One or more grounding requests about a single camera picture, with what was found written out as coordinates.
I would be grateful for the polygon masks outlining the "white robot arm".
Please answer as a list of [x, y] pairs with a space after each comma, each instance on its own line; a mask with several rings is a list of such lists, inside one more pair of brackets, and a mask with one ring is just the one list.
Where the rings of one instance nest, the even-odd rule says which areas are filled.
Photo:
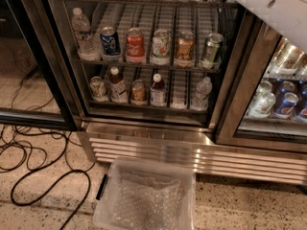
[[307, 0], [235, 0], [307, 52]]

